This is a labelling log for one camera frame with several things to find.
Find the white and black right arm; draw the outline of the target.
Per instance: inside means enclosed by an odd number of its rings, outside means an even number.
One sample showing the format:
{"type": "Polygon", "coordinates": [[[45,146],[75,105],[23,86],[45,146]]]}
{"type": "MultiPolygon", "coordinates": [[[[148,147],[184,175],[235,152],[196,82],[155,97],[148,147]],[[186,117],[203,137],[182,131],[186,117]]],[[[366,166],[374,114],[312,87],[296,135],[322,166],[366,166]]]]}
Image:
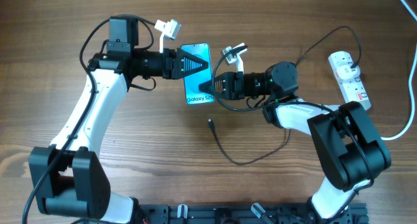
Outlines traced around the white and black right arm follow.
{"type": "Polygon", "coordinates": [[[374,184],[392,160],[359,102],[306,102],[296,95],[297,77],[294,63],[280,62],[263,73],[225,72],[198,88],[218,100],[267,96],[259,109],[269,124],[311,136],[325,178],[309,205],[318,223],[330,223],[344,213],[359,191],[374,184]]]}

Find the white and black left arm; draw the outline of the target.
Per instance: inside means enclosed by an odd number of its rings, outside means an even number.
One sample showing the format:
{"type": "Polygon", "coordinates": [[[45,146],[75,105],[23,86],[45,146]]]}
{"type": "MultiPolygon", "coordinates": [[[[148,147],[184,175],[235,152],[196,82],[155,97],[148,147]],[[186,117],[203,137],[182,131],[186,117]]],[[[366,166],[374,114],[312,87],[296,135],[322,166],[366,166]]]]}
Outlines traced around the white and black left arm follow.
{"type": "Polygon", "coordinates": [[[99,160],[105,132],[135,77],[182,79],[209,65],[180,48],[139,46],[140,25],[174,39],[180,30],[176,20],[151,22],[121,14],[106,23],[108,39],[82,63],[86,83],[70,118],[49,146],[35,147],[29,155],[33,190],[27,204],[36,203],[42,214],[83,223],[148,223],[137,199],[111,191],[99,160]]]}

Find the blue Galaxy S25 smartphone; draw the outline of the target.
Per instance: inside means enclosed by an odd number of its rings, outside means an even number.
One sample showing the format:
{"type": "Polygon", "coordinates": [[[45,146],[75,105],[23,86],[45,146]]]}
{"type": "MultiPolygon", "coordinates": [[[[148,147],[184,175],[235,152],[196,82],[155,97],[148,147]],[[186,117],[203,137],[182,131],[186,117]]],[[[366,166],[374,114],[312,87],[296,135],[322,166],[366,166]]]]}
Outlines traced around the blue Galaxy S25 smartphone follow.
{"type": "Polygon", "coordinates": [[[199,90],[199,85],[211,80],[210,48],[207,43],[184,44],[184,51],[208,62],[208,68],[184,78],[185,100],[188,105],[208,104],[214,102],[214,97],[199,90]]]}

